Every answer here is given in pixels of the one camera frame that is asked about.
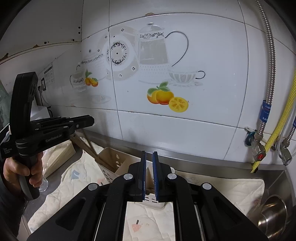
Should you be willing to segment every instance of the white quilted cloth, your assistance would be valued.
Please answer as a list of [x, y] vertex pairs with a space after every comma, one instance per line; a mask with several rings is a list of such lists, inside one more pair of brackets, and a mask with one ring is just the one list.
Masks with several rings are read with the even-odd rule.
[[[103, 150], [97, 145], [94, 145], [94, 148], [97, 153]], [[264, 192], [264, 182], [260, 179], [223, 179], [178, 171], [176, 174], [185, 177], [194, 184], [211, 183], [244, 214], [260, 203]], [[87, 184], [92, 182], [99, 185], [108, 183], [95, 160], [83, 152], [82, 157], [64, 172], [59, 187], [46, 197], [44, 204], [29, 220], [28, 226], [31, 232], [34, 232]], [[158, 210], [129, 202], [126, 210], [123, 241], [158, 240], [175, 240], [172, 204], [167, 203], [163, 209]]]

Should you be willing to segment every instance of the person's arm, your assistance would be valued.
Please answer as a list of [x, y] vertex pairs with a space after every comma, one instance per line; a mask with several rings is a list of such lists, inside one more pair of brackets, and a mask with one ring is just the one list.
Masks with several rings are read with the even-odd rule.
[[11, 232], [17, 236], [20, 220], [25, 208], [25, 199], [21, 192], [18, 175], [28, 176], [31, 172], [30, 184], [39, 187], [42, 184], [43, 153], [38, 154], [37, 163], [29, 170], [26, 166], [7, 158], [1, 169], [0, 178], [0, 216]]

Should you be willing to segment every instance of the human hand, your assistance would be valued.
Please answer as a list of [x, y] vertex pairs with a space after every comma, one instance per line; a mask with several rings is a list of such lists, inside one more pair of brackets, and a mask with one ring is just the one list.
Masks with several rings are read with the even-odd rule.
[[33, 187], [39, 187], [42, 184], [42, 156], [43, 152], [37, 154], [37, 162], [31, 167], [31, 170], [12, 157], [5, 160], [3, 166], [4, 183], [12, 194], [19, 195], [21, 193], [21, 186], [17, 175], [29, 176], [31, 173], [30, 184]]

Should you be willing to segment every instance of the stainless steel bowl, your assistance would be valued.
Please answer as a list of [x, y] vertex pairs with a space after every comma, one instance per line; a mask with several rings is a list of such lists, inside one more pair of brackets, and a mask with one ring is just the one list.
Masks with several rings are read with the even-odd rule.
[[258, 228], [269, 240], [277, 240], [286, 228], [287, 216], [285, 202], [279, 196], [272, 195], [262, 207]]

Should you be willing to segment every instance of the paper label on wall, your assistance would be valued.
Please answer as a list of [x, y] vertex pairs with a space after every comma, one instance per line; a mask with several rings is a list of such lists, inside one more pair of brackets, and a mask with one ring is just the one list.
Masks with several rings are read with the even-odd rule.
[[54, 83], [54, 71], [52, 65], [44, 71], [44, 80], [46, 85]]

